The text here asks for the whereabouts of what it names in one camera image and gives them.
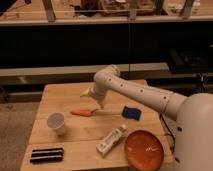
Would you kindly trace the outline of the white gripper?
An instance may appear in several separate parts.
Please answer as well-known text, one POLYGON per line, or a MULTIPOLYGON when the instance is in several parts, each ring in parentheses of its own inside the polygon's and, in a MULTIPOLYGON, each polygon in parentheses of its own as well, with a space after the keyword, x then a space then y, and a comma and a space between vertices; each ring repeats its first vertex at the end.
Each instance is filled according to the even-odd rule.
POLYGON ((100 89, 97 87, 89 87, 86 90, 84 90, 80 96, 81 97, 91 97, 94 100, 97 101, 98 105, 100 106, 100 109, 103 110, 105 107, 105 97, 107 94, 106 89, 100 89))

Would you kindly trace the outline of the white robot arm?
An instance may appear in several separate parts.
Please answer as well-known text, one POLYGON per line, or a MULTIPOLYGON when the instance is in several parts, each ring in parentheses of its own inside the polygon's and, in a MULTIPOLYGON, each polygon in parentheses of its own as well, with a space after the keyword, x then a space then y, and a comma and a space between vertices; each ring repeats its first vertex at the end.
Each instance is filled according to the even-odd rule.
POLYGON ((177 122, 174 171, 213 171, 213 94, 191 96, 127 81, 116 65, 97 71, 93 85, 82 96, 101 108, 111 90, 143 104, 177 122))

